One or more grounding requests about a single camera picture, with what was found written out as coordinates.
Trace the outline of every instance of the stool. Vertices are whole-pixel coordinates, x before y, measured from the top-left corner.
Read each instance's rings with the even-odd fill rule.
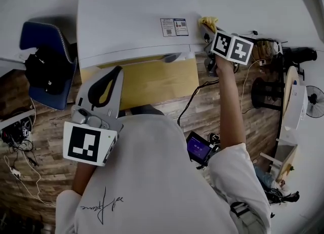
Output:
[[[267,91],[266,87],[271,87],[271,91]],[[279,91],[285,87],[284,83],[266,82],[258,77],[254,80],[251,90],[251,100],[254,108],[265,107],[272,110],[281,110],[281,106],[265,103],[266,96],[272,97],[273,100],[284,97],[284,92]]]

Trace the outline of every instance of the barcode label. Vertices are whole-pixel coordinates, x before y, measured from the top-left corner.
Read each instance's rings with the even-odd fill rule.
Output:
[[[173,19],[176,36],[189,36],[186,19]]]

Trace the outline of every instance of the white box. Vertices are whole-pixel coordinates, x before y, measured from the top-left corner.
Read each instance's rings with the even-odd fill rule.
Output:
[[[196,0],[79,0],[80,68],[149,56],[202,52]]]
[[[286,130],[296,130],[300,119],[306,115],[308,97],[305,86],[292,85],[288,106],[283,116],[282,125]]]
[[[64,123],[63,157],[96,166],[104,166],[117,141],[117,131]]]
[[[246,65],[250,59],[253,43],[223,31],[217,31],[211,51],[229,61]]]

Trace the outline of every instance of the sleeve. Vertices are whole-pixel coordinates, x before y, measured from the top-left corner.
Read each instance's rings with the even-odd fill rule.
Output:
[[[75,212],[80,203],[81,195],[72,190],[61,192],[56,198],[55,233],[76,233],[74,226]]]
[[[208,163],[215,188],[229,205],[243,202],[260,217],[267,232],[270,231],[270,205],[256,176],[246,145],[227,147],[214,155]]]

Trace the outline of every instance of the white t-shirt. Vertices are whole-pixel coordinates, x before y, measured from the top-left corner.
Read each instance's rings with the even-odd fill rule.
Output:
[[[83,196],[57,197],[56,233],[238,233],[233,202],[247,203],[270,230],[270,206],[245,144],[209,161],[214,189],[189,160],[186,140],[166,116],[120,118],[124,128]]]

